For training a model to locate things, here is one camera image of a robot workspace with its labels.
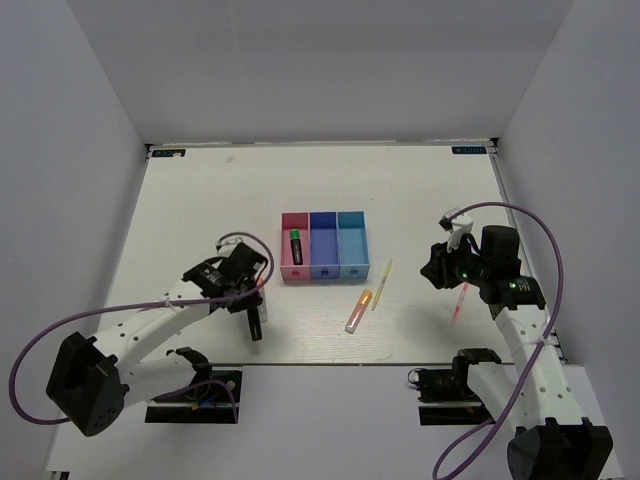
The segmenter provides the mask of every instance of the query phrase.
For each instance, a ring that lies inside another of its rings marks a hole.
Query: pink highlighter
[[[367,309],[367,305],[369,305],[369,302],[371,301],[371,297],[372,296],[373,296],[373,294],[369,290],[365,290],[364,292],[362,292],[362,295],[360,295],[360,299],[358,300],[358,303],[356,304],[356,308],[353,309],[353,313],[349,317],[349,321],[347,322],[347,326],[344,327],[344,331],[345,332],[353,333],[353,332],[356,331],[356,328],[358,327],[358,324],[360,323],[360,319],[362,318],[362,315],[364,314],[365,310]]]

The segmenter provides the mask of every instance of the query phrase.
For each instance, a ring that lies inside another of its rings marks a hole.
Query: white wall
[[[148,143],[499,136],[572,0],[69,0]]]
[[[9,369],[42,328],[101,305],[144,148],[64,1],[3,2],[0,65],[0,471],[39,480],[53,430],[13,412]],[[71,331],[43,342],[20,374],[36,415],[56,415],[44,390]]]
[[[640,478],[640,3],[580,0],[569,11],[500,142],[511,199],[548,220],[563,252],[559,319],[586,366],[625,478]],[[548,298],[548,241],[523,231]]]

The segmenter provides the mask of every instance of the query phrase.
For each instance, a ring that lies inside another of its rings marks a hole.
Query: green highlighter
[[[300,243],[300,230],[293,229],[289,232],[289,240],[291,241],[291,256],[294,265],[302,265],[302,243]]]

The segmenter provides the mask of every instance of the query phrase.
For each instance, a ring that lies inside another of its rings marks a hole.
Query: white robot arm
[[[84,435],[93,436],[109,427],[127,406],[208,381],[211,365],[188,347],[168,351],[159,360],[145,361],[145,357],[218,308],[246,311],[252,339],[260,340],[263,299],[257,281],[266,264],[264,256],[237,243],[228,256],[220,254],[186,272],[163,297],[167,308],[140,310],[89,338],[78,332],[70,335],[58,351],[47,395]],[[223,303],[187,300],[199,297]]]
[[[440,221],[450,232],[449,240],[431,247],[431,259],[420,273],[438,289],[455,288],[463,282],[479,287],[480,298],[489,306],[507,342],[520,379],[514,385],[507,378],[495,352],[465,349],[458,352],[451,370],[422,370],[421,393],[425,395],[426,390],[426,396],[445,403],[475,395],[496,420],[496,427],[508,412],[502,425],[515,434],[507,448],[515,480],[599,478],[613,441],[606,426],[593,426],[586,418],[564,376],[555,347],[546,341],[552,324],[547,323],[545,300],[537,281],[520,275],[518,232],[504,226],[485,227],[478,248],[471,235],[473,222],[457,212],[447,212]],[[521,385],[516,399],[514,392]],[[458,473],[466,468],[465,463],[470,462],[463,462]]]

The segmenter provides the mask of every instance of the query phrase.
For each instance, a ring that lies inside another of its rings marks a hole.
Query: cable
[[[207,394],[209,393],[209,390],[211,390],[211,386],[210,385],[208,385],[206,387],[207,388],[203,389],[202,394],[198,395],[199,388],[195,388],[193,394],[192,395],[185,394],[185,398],[187,400],[192,401],[192,402],[199,402],[201,399],[206,397]]]
[[[256,274],[256,282],[260,281],[260,277],[262,276],[262,274],[264,273],[264,271],[267,269],[267,263],[265,263],[263,265],[263,267],[260,269],[260,271]]]
[[[271,279],[271,276],[273,275],[273,272],[275,270],[275,261],[273,259],[273,253],[271,253],[271,250],[269,249],[269,247],[267,247],[266,243],[264,243],[255,235],[252,235],[246,232],[227,233],[226,235],[223,235],[222,237],[220,237],[218,242],[221,242],[222,240],[234,235],[242,235],[252,239],[253,241],[257,242],[267,253],[267,256],[269,257],[269,271],[267,272],[267,276],[265,277],[264,281],[256,285],[251,290],[247,290],[246,292],[240,293],[238,295],[230,295],[228,297],[221,297],[221,298],[196,298],[196,299],[189,299],[189,300],[172,300],[171,305],[173,305],[174,307],[180,307],[180,306],[188,306],[188,305],[199,305],[203,303],[234,302],[236,300],[249,297],[254,293],[258,292]],[[113,307],[96,308],[95,310],[87,310],[86,312],[76,313],[75,315],[71,315],[67,318],[63,318],[62,320],[54,323],[53,325],[49,325],[47,328],[42,330],[35,337],[33,337],[29,341],[29,343],[27,343],[27,345],[18,354],[18,357],[16,358],[15,362],[13,363],[13,366],[11,367],[11,373],[9,374],[9,399],[11,401],[11,406],[13,407],[13,409],[24,420],[30,423],[34,423],[36,425],[60,425],[62,423],[68,422],[69,421],[68,418],[41,419],[41,418],[33,417],[30,414],[28,414],[20,405],[20,402],[18,401],[18,397],[16,395],[16,378],[18,376],[18,370],[20,369],[20,365],[24,361],[29,351],[35,346],[36,343],[38,343],[40,340],[46,337],[49,333],[62,327],[63,325],[66,325],[67,323],[71,323],[86,317],[103,315],[105,313],[122,312],[125,310],[152,309],[152,308],[167,308],[167,304],[163,300],[163,301],[156,301],[156,302],[132,303],[129,305],[116,305]]]
[[[411,370],[409,370],[409,373],[407,373],[407,382],[409,382],[414,387],[417,387],[419,382],[412,382],[411,381],[411,374],[414,373],[414,372],[421,372],[423,370],[424,370],[424,368],[420,368],[420,367],[412,368]]]
[[[456,213],[451,215],[451,217],[449,217],[449,220],[452,220],[458,215],[462,215],[463,213],[466,213],[470,210],[475,210],[476,208],[481,208],[481,207],[505,207],[505,208],[511,208],[513,210],[517,210],[518,212],[524,213],[525,215],[535,220],[538,223],[538,225],[542,227],[544,232],[547,234],[547,237],[549,237],[549,240],[551,241],[551,246],[553,247],[553,252],[556,256],[556,262],[558,264],[558,290],[556,293],[556,303],[554,304],[553,310],[551,311],[551,315],[549,316],[549,323],[547,324],[547,327],[544,329],[544,332],[542,333],[542,338],[546,340],[549,334],[551,333],[551,331],[553,330],[553,327],[558,318],[558,313],[560,311],[560,304],[562,303],[562,292],[564,290],[564,266],[562,264],[562,256],[560,255],[560,248],[558,247],[558,242],[556,242],[556,239],[551,233],[551,230],[542,221],[540,217],[538,217],[535,213],[531,212],[530,210],[527,210],[526,208],[519,207],[511,203],[506,203],[506,202],[476,203],[474,205],[469,205],[468,207],[465,207],[462,210],[457,211]],[[442,452],[442,454],[440,455],[440,458],[438,458],[438,461],[433,467],[433,474],[432,474],[433,480],[452,480],[456,478],[458,475],[460,475],[460,473],[466,470],[466,468],[469,465],[471,465],[476,458],[478,458],[478,456],[484,451],[485,448],[487,448],[487,445],[489,445],[489,443],[491,443],[491,440],[493,440],[493,437],[496,436],[496,434],[498,433],[498,430],[500,430],[500,427],[502,427],[502,424],[505,422],[507,416],[509,415],[509,412],[511,412],[511,409],[515,405],[518,399],[518,396],[520,395],[520,392],[522,391],[522,388],[524,387],[524,384],[527,380],[527,376],[529,375],[529,372],[533,368],[533,364],[536,362],[536,360],[540,356],[540,352],[542,352],[543,347],[544,347],[543,341],[540,341],[536,345],[536,348],[531,354],[529,361],[526,363],[526,365],[524,366],[524,369],[522,370],[522,373],[520,374],[520,378],[516,383],[516,387],[514,388],[513,393],[511,394],[511,397],[507,402],[507,405],[504,407],[504,410],[502,411],[500,416],[497,418],[493,427],[491,427],[491,430],[489,430],[489,433],[487,434],[487,436],[482,440],[482,442],[480,442],[480,444],[476,447],[476,449],[473,452],[471,452],[471,455],[469,455],[469,457],[467,457],[467,459],[463,461],[460,465],[458,465],[451,473],[445,475],[444,477],[438,477],[438,470],[440,469],[442,462],[444,462],[445,458],[447,458],[449,453],[451,453],[451,451],[456,446],[458,446],[464,440],[469,438],[471,435],[473,435],[480,429],[487,426],[489,424],[489,420],[481,423],[477,427],[474,427],[469,432],[465,433],[460,438],[455,440],[451,445],[449,445],[444,450],[444,452]]]
[[[215,378],[210,378],[209,380],[203,380],[202,382],[194,383],[193,385],[188,385],[186,387],[179,388],[178,390],[174,390],[173,392],[163,393],[162,395],[157,396],[154,400],[171,400],[173,397],[177,397],[178,395],[182,395],[189,390],[193,390],[194,388],[202,387],[204,385],[211,385],[215,383],[216,385],[220,385],[225,389],[227,395],[229,395],[229,401],[231,402],[231,411],[233,412],[233,420],[238,423],[238,406],[236,405],[236,400],[233,398],[233,392],[229,385],[221,380],[216,380]]]
[[[216,399],[216,397],[217,397],[217,395],[211,395],[206,400],[202,400],[202,401],[198,402],[198,408],[204,407],[208,403],[212,403]]]
[[[473,251],[475,253],[480,255],[480,248],[478,248],[478,242],[476,242],[476,238],[472,234],[465,233],[462,236],[462,238],[465,239],[467,242],[469,242],[469,245],[471,245],[471,248],[473,248]]]

